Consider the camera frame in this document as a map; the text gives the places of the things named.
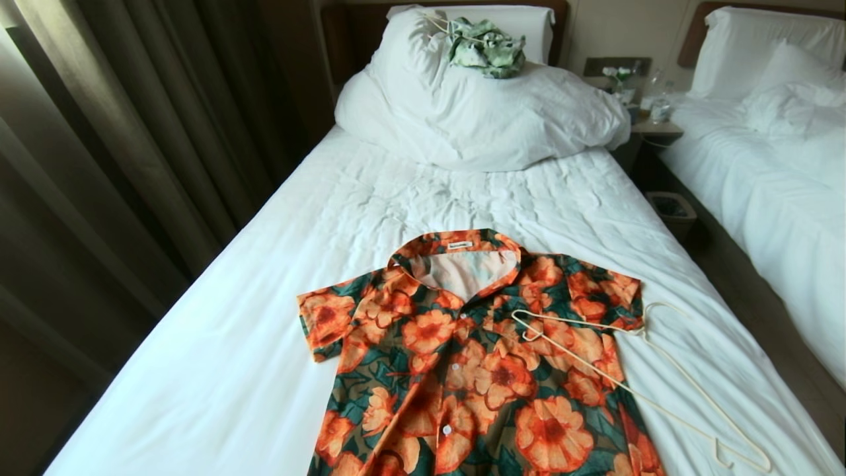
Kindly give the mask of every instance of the shirt sleeve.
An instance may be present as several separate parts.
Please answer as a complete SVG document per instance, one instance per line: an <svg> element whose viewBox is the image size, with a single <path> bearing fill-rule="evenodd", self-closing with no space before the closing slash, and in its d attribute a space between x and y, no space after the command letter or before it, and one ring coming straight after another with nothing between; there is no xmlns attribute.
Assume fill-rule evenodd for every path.
<svg viewBox="0 0 846 476"><path fill-rule="evenodd" d="M349 332L355 309L371 288L374 273L297 296L299 321L315 362L341 352L342 339Z"/></svg>
<svg viewBox="0 0 846 476"><path fill-rule="evenodd" d="M582 261L569 271L570 307L583 319L626 330L643 325L640 280Z"/></svg>

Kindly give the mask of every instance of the short-sleeve shirt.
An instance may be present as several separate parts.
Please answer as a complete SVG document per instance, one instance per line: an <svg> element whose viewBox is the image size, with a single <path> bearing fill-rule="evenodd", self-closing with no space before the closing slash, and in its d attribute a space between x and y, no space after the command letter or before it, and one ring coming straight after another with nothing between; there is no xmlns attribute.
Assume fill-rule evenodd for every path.
<svg viewBox="0 0 846 476"><path fill-rule="evenodd" d="M663 474L630 393L511 318L636 329L634 278L466 230L298 302L315 360L340 356L309 474ZM612 329L520 317L624 381Z"/></svg>

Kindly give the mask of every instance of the white bedsheet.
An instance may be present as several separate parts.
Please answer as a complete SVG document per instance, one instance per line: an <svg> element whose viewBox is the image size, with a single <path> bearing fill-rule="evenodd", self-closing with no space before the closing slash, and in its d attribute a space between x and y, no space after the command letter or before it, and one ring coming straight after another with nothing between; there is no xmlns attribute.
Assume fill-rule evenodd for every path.
<svg viewBox="0 0 846 476"><path fill-rule="evenodd" d="M685 366L775 464L843 466L764 352L607 152L525 171L456 173L339 129L300 165L130 358L47 470L51 476L304 474L335 361L313 363L294 296L381 268L433 230L491 227L644 280L652 340ZM755 457L637 338L618 337L629 382ZM711 442L640 405L667 474L757 474L711 459Z"/></svg>
<svg viewBox="0 0 846 476"><path fill-rule="evenodd" d="M729 102L687 99L662 154L784 300L805 343L846 389L846 202L787 167Z"/></svg>

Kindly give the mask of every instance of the shirt label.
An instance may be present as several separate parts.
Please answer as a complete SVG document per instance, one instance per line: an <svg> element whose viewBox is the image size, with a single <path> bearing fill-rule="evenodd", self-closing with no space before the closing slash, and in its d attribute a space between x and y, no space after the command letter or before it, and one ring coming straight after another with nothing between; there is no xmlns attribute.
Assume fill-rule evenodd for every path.
<svg viewBox="0 0 846 476"><path fill-rule="evenodd" d="M456 241L447 245L448 250L457 250L459 248L469 248L473 246L473 241Z"/></svg>

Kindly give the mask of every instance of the shirt collar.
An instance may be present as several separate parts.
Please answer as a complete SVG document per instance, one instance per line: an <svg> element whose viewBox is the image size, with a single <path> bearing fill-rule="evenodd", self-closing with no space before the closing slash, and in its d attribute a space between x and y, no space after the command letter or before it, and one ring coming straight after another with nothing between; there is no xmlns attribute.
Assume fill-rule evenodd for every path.
<svg viewBox="0 0 846 476"><path fill-rule="evenodd" d="M514 252L516 265L499 280L479 291L474 299L489 296L505 286L511 285L520 271L520 262L525 250L511 238L488 228L480 230L439 231L426 233L402 245L388 261L388 267L399 265L412 279L411 258L455 252Z"/></svg>

